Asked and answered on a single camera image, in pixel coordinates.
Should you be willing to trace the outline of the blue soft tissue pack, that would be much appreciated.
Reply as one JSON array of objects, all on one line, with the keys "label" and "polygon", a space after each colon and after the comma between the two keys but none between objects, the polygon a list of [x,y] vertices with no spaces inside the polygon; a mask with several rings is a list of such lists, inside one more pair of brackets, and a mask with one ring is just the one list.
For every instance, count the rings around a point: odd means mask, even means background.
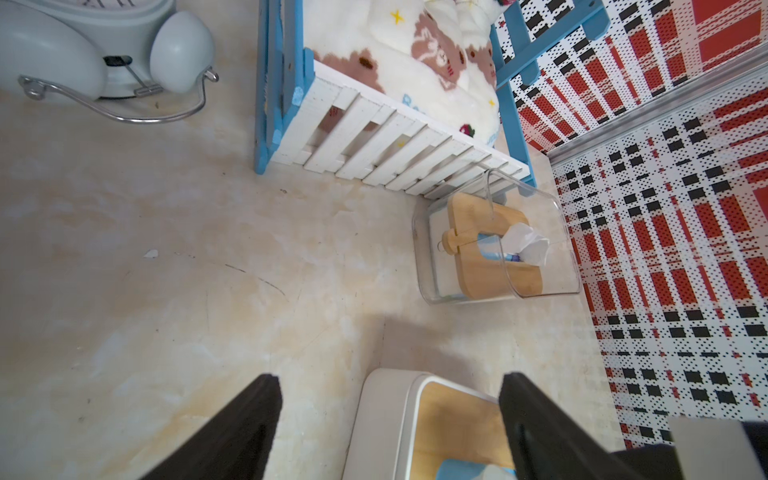
[{"label": "blue soft tissue pack", "polygon": [[477,246],[487,260],[546,264],[550,240],[525,223],[511,225],[502,235],[479,234]]}]

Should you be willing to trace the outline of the white tissue box bamboo lid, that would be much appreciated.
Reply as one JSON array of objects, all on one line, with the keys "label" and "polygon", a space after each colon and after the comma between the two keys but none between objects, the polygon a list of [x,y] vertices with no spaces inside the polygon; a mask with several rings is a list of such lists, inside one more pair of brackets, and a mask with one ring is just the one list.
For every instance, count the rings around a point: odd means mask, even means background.
[{"label": "white tissue box bamboo lid", "polygon": [[447,459],[514,469],[498,400],[437,375],[379,368],[365,380],[345,479],[436,479]]}]

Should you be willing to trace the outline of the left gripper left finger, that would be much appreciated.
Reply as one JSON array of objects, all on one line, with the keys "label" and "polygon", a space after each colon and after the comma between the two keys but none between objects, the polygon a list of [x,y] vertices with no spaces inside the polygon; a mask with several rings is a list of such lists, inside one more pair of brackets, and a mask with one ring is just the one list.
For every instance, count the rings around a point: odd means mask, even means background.
[{"label": "left gripper left finger", "polygon": [[146,479],[261,479],[274,442],[282,393],[279,378],[262,374]]}]

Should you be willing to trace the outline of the blue tissue pack with sheet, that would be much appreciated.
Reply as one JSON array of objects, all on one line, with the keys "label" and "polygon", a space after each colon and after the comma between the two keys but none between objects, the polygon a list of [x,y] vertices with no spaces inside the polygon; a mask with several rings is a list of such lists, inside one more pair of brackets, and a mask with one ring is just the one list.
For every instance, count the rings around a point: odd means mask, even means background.
[{"label": "blue tissue pack with sheet", "polygon": [[514,469],[494,464],[447,459],[442,462],[436,480],[517,480]]}]

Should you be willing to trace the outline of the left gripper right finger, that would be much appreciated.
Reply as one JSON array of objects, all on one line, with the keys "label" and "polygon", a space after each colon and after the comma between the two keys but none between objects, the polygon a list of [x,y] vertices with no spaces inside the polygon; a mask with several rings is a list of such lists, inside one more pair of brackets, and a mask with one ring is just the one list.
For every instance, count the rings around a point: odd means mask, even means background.
[{"label": "left gripper right finger", "polygon": [[675,448],[608,452],[526,375],[507,373],[498,397],[519,479],[681,479]]}]

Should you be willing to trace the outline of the bamboo slotted lid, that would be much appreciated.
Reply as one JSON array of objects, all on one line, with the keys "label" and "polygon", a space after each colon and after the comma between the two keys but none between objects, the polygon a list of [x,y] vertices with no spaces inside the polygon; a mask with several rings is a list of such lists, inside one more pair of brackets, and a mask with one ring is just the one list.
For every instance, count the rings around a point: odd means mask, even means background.
[{"label": "bamboo slotted lid", "polygon": [[541,269],[502,245],[511,227],[529,225],[521,211],[467,193],[453,195],[447,211],[449,228],[442,235],[442,247],[455,259],[464,296],[479,301],[543,292]]}]

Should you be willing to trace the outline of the clear plastic tissue box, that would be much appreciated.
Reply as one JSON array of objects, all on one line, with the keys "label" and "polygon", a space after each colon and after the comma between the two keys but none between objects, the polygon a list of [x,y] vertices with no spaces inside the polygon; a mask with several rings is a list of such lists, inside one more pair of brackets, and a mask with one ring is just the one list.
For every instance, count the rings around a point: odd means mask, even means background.
[{"label": "clear plastic tissue box", "polygon": [[559,201],[498,169],[419,207],[412,233],[420,293],[430,304],[581,290]]}]

